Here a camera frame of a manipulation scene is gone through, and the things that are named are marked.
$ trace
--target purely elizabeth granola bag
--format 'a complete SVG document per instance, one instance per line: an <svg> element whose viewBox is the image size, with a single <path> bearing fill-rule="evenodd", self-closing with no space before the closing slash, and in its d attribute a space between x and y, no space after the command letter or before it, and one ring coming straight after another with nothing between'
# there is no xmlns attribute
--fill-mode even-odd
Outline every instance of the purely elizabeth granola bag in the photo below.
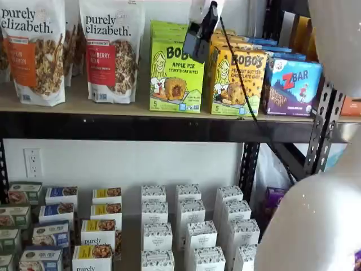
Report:
<svg viewBox="0 0 361 271"><path fill-rule="evenodd" d="M0 25L22 103L65 102L64 13L60 0L0 0Z"/></svg>
<svg viewBox="0 0 361 271"><path fill-rule="evenodd" d="M80 0L80 17L87 42L89 99L133 102L145 21L143 1Z"/></svg>

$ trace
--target small white box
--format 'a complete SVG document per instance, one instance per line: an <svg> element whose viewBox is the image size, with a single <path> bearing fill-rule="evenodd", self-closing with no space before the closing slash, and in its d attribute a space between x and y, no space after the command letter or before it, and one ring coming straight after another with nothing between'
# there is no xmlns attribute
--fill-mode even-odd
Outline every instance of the small white box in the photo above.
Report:
<svg viewBox="0 0 361 271"><path fill-rule="evenodd" d="M93 190L93 205L111 203L122 204L122 190L120 187Z"/></svg>
<svg viewBox="0 0 361 271"><path fill-rule="evenodd" d="M69 221L70 230L74 231L73 203L52 204L40 208L39 223L64 220Z"/></svg>
<svg viewBox="0 0 361 271"><path fill-rule="evenodd" d="M246 244L237 249L234 271L254 271L254 258L256 258L257 245Z"/></svg>
<svg viewBox="0 0 361 271"><path fill-rule="evenodd" d="M230 222L230 234L226 249L227 270L234 265L236 249L246 244L258 244L260 230L254 219Z"/></svg>
<svg viewBox="0 0 361 271"><path fill-rule="evenodd" d="M232 185L232 186L220 187L217 189L217 194L215 196L214 212L213 212L213 222L215 228L218 231L221 228L223 203L231 199L237 199L237 200L243 199L243 193L241 191L241 188Z"/></svg>
<svg viewBox="0 0 361 271"><path fill-rule="evenodd" d="M171 250L173 234L170 223L145 224L143 228L143 251Z"/></svg>
<svg viewBox="0 0 361 271"><path fill-rule="evenodd" d="M145 200L156 200L165 202L166 191L164 185L143 185L142 186L142 202Z"/></svg>
<svg viewBox="0 0 361 271"><path fill-rule="evenodd" d="M97 204L90 207L91 220L115 220L115 229L122 229L122 205L115 204Z"/></svg>
<svg viewBox="0 0 361 271"><path fill-rule="evenodd" d="M46 190L45 204L73 203L74 211L78 211L78 187L53 187Z"/></svg>
<svg viewBox="0 0 361 271"><path fill-rule="evenodd" d="M187 225L184 266L189 270L189 258L195 248L215 247L217 230L213 221L189 223Z"/></svg>
<svg viewBox="0 0 361 271"><path fill-rule="evenodd" d="M83 220L81 244L110 244L115 251L115 220Z"/></svg>
<svg viewBox="0 0 361 271"><path fill-rule="evenodd" d="M201 199L181 200L178 202L176 244L178 250L186 245L187 224L204 222L205 208Z"/></svg>
<svg viewBox="0 0 361 271"><path fill-rule="evenodd" d="M231 199L223 203L222 222L219 230L219 244L226 249L228 241L228 223L233 220L250 219L251 209L245 200Z"/></svg>
<svg viewBox="0 0 361 271"><path fill-rule="evenodd" d="M112 271L112 248L108 244L75 246L74 271Z"/></svg>
<svg viewBox="0 0 361 271"><path fill-rule="evenodd" d="M191 254L189 271L224 271L226 259L220 247L196 248Z"/></svg>
<svg viewBox="0 0 361 271"><path fill-rule="evenodd" d="M174 256L171 250L142 251L141 271L173 271Z"/></svg>

